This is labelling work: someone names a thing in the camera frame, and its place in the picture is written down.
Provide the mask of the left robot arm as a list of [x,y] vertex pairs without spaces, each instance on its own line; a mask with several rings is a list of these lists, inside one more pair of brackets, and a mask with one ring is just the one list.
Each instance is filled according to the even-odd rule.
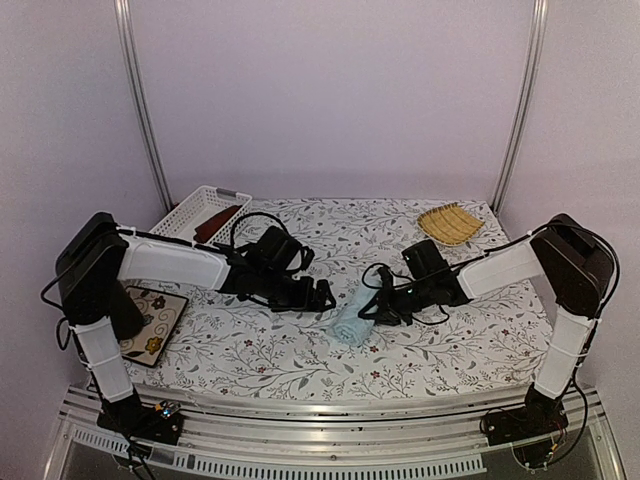
[[277,217],[255,242],[211,246],[118,224],[107,212],[94,214],[55,262],[52,288],[111,419],[128,434],[148,426],[148,412],[132,398],[136,390],[120,344],[136,336],[143,317],[126,291],[128,280],[197,286],[279,312],[325,312],[336,305],[326,280],[306,275],[314,252],[296,240]]

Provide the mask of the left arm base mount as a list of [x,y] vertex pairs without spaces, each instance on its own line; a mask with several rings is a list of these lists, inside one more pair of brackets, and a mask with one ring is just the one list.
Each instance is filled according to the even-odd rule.
[[103,429],[121,434],[126,439],[143,439],[155,443],[177,445],[185,417],[180,412],[165,413],[166,408],[143,405],[137,397],[117,402],[104,401],[97,419]]

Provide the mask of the white perforated plastic basket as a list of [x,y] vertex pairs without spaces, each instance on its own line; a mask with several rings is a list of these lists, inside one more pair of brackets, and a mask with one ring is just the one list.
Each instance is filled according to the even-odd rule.
[[198,226],[229,207],[237,206],[238,211],[206,242],[206,245],[228,244],[233,222],[252,211],[252,200],[249,194],[203,185],[180,202],[150,232],[192,241]]

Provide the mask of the dark red towel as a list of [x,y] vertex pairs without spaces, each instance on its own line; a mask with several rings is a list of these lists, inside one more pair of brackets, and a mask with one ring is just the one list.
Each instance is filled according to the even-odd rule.
[[239,205],[232,205],[216,213],[195,228],[193,239],[201,244],[210,241],[239,210]]

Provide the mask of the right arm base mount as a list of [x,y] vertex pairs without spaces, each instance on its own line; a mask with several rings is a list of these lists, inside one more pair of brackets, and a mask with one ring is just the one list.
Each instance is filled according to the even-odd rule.
[[562,401],[492,408],[479,421],[480,432],[487,437],[490,446],[560,432],[568,425]]

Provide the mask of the light blue towel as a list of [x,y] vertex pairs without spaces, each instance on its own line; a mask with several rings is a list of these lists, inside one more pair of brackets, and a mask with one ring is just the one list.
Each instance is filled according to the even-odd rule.
[[367,303],[372,303],[376,289],[360,285],[351,301],[341,310],[328,329],[328,334],[350,347],[361,347],[370,336],[373,321],[362,320],[358,311]]

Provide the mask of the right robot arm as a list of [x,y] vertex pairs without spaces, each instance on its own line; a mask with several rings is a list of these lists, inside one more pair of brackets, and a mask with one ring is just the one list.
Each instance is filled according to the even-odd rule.
[[406,248],[402,257],[410,277],[398,284],[385,264],[380,280],[358,316],[377,324],[412,324],[417,313],[467,305],[528,283],[544,294],[552,333],[530,388],[532,401],[517,415],[517,427],[537,436],[552,424],[560,400],[589,354],[597,326],[621,279],[619,256],[602,235],[561,213],[505,245],[449,263],[432,240]]

